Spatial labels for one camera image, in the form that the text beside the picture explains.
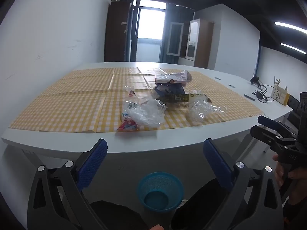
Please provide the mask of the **clear crinkled plastic wrap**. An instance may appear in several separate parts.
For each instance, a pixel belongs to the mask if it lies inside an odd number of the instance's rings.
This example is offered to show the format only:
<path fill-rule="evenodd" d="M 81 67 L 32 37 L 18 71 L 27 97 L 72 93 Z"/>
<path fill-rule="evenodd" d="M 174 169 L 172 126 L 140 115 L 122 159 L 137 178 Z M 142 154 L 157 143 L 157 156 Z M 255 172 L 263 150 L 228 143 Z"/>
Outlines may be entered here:
<path fill-rule="evenodd" d="M 203 122 L 212 114 L 225 114 L 227 109 L 225 106 L 212 105 L 206 100 L 192 101 L 188 105 L 189 117 L 197 122 Z"/>

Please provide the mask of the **dark blue bag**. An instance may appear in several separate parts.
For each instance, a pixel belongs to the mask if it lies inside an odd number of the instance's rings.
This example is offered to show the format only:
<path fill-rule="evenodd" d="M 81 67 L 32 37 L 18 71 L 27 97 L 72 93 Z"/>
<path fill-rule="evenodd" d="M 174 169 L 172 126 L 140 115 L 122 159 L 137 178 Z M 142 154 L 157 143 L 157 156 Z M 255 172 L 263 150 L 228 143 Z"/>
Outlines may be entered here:
<path fill-rule="evenodd" d="M 185 94 L 185 90 L 180 83 L 159 83 L 154 87 L 158 98 L 164 98 L 171 95 Z"/>

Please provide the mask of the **white red-edged zip bag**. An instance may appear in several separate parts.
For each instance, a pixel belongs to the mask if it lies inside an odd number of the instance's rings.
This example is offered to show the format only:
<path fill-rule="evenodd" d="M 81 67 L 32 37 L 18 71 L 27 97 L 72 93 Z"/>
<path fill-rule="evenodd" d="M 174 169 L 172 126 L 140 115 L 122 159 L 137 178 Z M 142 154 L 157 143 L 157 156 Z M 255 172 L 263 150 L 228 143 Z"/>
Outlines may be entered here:
<path fill-rule="evenodd" d="M 182 86 L 186 86 L 186 84 L 190 83 L 191 81 L 192 81 L 192 75 L 187 70 L 177 73 L 156 75 L 154 77 L 154 82 L 156 84 L 170 83 L 170 84 L 181 84 Z"/>

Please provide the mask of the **red blue snack wrapper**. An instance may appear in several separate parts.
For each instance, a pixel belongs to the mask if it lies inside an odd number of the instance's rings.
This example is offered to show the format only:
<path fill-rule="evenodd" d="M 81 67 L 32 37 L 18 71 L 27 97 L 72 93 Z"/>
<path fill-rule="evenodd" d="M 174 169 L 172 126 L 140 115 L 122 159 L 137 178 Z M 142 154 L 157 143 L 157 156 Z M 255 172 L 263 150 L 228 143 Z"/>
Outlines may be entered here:
<path fill-rule="evenodd" d="M 138 127 L 137 123 L 131 118 L 130 110 L 135 108 L 138 103 L 138 97 L 135 94 L 134 87 L 126 85 L 126 97 L 123 102 L 123 110 L 121 113 L 121 124 L 117 131 L 135 131 Z"/>

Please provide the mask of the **black office chair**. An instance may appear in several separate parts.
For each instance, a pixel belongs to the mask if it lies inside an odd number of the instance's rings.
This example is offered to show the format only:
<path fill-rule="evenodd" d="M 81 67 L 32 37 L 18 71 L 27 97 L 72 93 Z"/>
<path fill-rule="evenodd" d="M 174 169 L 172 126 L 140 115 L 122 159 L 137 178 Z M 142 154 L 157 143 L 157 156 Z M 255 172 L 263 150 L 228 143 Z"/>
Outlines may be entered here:
<path fill-rule="evenodd" d="M 287 102 L 287 105 L 292 108 L 292 112 L 288 116 L 288 121 L 294 125 L 296 128 L 299 127 L 301 113 L 299 111 L 300 108 L 300 102 L 293 97 L 292 95 L 289 95 L 289 99 Z"/>

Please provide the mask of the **blue plastic waste basket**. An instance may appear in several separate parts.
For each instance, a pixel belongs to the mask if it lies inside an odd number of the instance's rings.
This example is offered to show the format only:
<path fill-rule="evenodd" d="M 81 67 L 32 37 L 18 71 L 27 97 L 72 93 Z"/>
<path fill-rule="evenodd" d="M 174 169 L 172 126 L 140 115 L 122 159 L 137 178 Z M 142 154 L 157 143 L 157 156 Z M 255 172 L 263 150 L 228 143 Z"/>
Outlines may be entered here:
<path fill-rule="evenodd" d="M 172 174 L 154 172 L 139 182 L 137 196 L 141 204 L 156 213 L 168 213 L 184 199 L 184 186 Z"/>

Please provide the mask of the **yellow checkered tablecloth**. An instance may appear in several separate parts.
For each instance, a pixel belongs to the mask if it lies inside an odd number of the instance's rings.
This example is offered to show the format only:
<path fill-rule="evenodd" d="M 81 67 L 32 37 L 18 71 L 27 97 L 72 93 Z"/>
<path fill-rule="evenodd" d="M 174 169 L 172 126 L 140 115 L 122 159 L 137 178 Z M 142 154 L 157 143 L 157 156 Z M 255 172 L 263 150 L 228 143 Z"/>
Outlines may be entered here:
<path fill-rule="evenodd" d="M 113 67 L 73 71 L 49 86 L 10 124 L 12 129 L 45 132 L 116 132 L 132 88 L 140 102 L 154 93 L 154 77 L 171 69 Z M 223 112 L 214 112 L 202 125 L 262 114 L 238 93 L 214 79 L 193 71 L 185 87 L 189 94 L 203 93 Z"/>

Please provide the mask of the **brown glass-door cabinet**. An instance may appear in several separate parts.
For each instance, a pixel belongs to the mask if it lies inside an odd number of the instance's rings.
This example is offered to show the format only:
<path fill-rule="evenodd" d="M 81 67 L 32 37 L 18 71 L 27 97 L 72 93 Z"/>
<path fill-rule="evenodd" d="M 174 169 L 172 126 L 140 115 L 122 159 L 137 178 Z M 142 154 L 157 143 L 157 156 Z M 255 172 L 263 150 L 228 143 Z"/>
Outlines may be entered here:
<path fill-rule="evenodd" d="M 205 19 L 171 22 L 166 55 L 193 62 L 193 66 L 207 68 L 211 51 L 214 23 Z"/>

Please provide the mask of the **dark wooden wardrobe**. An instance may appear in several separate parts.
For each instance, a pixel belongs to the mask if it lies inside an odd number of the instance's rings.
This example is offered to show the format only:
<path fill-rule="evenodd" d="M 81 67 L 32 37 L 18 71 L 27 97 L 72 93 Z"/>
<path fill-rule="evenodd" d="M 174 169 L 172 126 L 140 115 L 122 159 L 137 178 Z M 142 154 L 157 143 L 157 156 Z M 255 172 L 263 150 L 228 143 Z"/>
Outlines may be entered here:
<path fill-rule="evenodd" d="M 108 8 L 105 33 L 105 62 L 122 62 L 127 59 L 131 1 L 111 2 Z"/>

